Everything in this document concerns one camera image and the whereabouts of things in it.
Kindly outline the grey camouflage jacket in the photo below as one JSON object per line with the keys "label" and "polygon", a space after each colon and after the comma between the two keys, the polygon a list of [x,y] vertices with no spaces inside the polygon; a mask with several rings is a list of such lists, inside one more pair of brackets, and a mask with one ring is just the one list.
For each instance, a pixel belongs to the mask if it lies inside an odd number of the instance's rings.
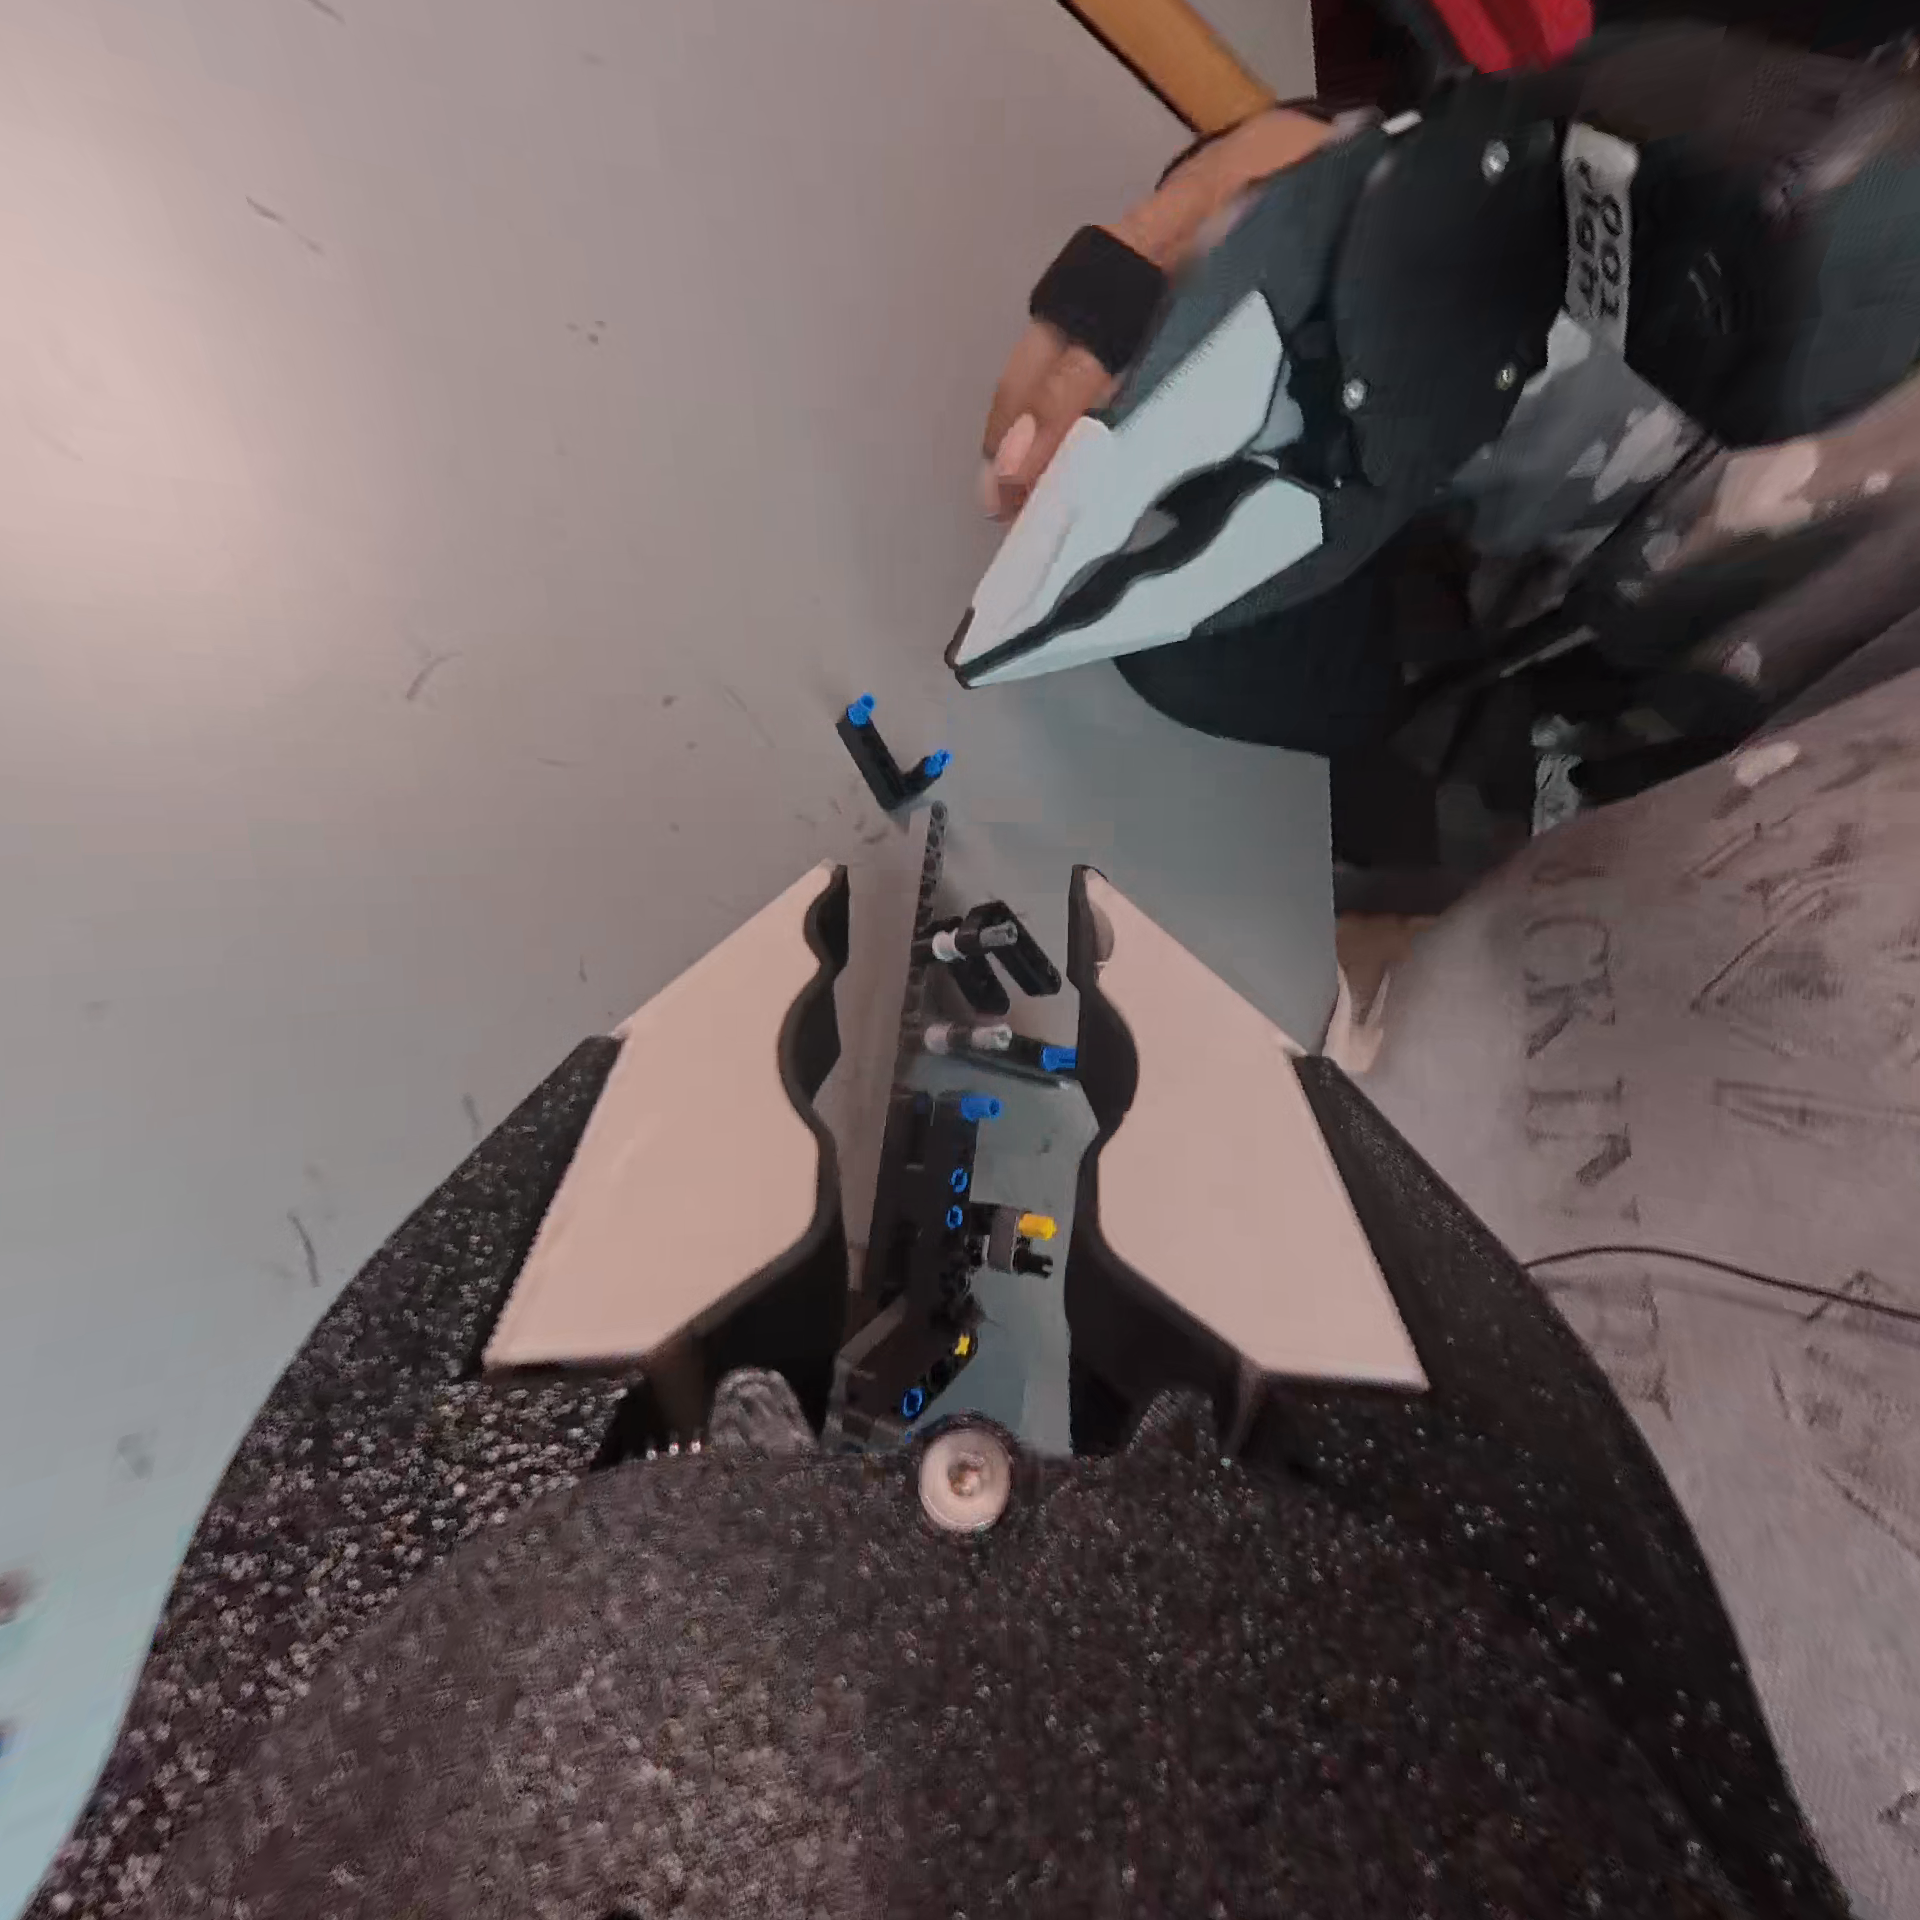
{"label": "grey camouflage jacket", "polygon": [[1597,729],[1645,711],[1650,737],[1725,741],[1916,620],[1916,469],[1916,372],[1737,448],[1560,314],[1448,504],[1476,633],[1543,713]]}

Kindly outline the black toy beam blue pins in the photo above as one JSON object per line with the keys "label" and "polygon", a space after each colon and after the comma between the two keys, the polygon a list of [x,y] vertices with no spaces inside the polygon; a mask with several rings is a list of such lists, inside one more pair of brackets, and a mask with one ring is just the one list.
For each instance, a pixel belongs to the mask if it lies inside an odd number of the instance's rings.
{"label": "black toy beam blue pins", "polygon": [[936,750],[909,764],[901,760],[877,729],[876,706],[871,693],[860,693],[835,719],[835,732],[877,806],[901,814],[945,778],[953,754]]}

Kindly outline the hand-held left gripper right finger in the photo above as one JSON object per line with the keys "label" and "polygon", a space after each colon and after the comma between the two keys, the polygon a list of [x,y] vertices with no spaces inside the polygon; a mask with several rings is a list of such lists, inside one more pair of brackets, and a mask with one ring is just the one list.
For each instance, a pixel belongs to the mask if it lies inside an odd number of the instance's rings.
{"label": "hand-held left gripper right finger", "polygon": [[1333,1418],[1420,1418],[1429,1370],[1343,1178],[1311,1056],[1105,871],[1068,890],[1095,1134],[1063,1269],[1072,1452],[1163,1394],[1229,1453]]}

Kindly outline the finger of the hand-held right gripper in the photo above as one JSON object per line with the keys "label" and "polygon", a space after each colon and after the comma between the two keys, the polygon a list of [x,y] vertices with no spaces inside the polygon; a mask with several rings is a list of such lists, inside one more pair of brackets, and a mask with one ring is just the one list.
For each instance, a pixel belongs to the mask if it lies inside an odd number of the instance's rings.
{"label": "finger of the hand-held right gripper", "polygon": [[1271,425],[1299,430],[1283,398],[1289,370],[1280,325],[1263,292],[1243,294],[1170,370],[1116,416],[1084,416],[1058,446],[956,630],[946,663],[964,678],[976,608],[991,638],[1016,614],[1041,614],[1092,559],[1163,540],[1195,504],[1204,526],[1221,496],[1250,485],[1300,485],[1263,444]]}
{"label": "finger of the hand-held right gripper", "polygon": [[1032,681],[1181,642],[1323,542],[1323,498],[1307,487],[1250,485],[1218,504],[1213,526],[1192,504],[1152,546],[1081,567],[1044,613],[1016,614],[999,638],[976,608],[964,685]]}

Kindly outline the grey desk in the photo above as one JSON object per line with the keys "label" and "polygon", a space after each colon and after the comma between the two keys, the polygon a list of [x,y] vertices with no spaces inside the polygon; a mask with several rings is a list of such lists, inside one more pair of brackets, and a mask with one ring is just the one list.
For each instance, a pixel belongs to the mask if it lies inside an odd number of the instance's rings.
{"label": "grey desk", "polygon": [[821,860],[1079,860],[1297,1037],[1323,782],[967,695],[1026,292],[1188,129],[1061,4],[4,4],[4,1916],[283,1361]]}

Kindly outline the wooden rod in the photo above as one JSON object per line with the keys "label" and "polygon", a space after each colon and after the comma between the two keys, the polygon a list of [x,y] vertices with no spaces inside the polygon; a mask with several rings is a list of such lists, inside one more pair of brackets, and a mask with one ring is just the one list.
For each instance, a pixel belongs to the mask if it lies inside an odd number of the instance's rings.
{"label": "wooden rod", "polygon": [[1280,102],[1188,1],[1061,1],[1192,133],[1227,133]]}

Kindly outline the black toy brick assembly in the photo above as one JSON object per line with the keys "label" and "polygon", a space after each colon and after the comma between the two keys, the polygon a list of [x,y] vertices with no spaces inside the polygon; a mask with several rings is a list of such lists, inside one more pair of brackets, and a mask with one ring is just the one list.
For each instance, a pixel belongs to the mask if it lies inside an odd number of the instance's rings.
{"label": "black toy brick assembly", "polygon": [[1072,1044],[1016,1024],[1018,999],[1048,1000],[1065,980],[1007,900],[945,909],[946,837],[949,808],[933,802],[871,1226],[824,1426],[832,1456],[916,1438],[980,1354],[976,1282],[1049,1280],[1058,1258],[1056,1208],[996,1197],[980,1151],[1018,1094],[1077,1077]]}

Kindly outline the dark cloth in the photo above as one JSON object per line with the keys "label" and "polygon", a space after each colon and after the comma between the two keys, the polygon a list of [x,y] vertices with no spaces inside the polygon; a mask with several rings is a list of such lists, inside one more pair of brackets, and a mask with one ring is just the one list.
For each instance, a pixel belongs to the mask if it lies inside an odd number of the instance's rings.
{"label": "dark cloth", "polygon": [[1335,905],[1421,914],[1537,832],[1538,729],[1601,725],[1617,690],[1589,642],[1511,663],[1472,599],[1463,510],[1402,528],[1328,592],[1117,664],[1167,719],[1328,767]]}

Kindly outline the person's right hand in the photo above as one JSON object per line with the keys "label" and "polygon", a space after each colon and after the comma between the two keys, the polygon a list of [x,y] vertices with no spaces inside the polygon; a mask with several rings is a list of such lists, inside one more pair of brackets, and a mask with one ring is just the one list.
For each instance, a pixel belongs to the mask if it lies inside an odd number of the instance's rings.
{"label": "person's right hand", "polygon": [[[1313,112],[1259,112],[1202,138],[1107,230],[1159,270],[1178,272],[1248,186],[1313,156],[1333,134],[1333,124]],[[1089,346],[1032,320],[1001,370],[984,428],[978,482],[985,514],[1016,518],[1072,422],[1111,392],[1113,374]]]}

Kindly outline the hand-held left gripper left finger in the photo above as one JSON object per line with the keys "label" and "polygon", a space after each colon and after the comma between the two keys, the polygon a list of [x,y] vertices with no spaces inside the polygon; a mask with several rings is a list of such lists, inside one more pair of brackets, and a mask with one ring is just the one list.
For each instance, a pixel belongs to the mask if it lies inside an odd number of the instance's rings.
{"label": "hand-held left gripper left finger", "polygon": [[848,925],[848,871],[821,861],[619,1024],[482,1375],[639,1378],[649,1426],[707,1426],[751,1368],[826,1421],[848,1230],[819,1094]]}

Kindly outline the grey lettered fabric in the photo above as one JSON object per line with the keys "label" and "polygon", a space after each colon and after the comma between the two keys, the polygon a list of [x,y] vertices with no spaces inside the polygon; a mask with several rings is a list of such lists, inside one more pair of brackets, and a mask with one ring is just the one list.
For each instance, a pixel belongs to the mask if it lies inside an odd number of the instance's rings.
{"label": "grey lettered fabric", "polygon": [[1361,1084],[1634,1413],[1856,1910],[1916,1916],[1916,670],[1529,844]]}

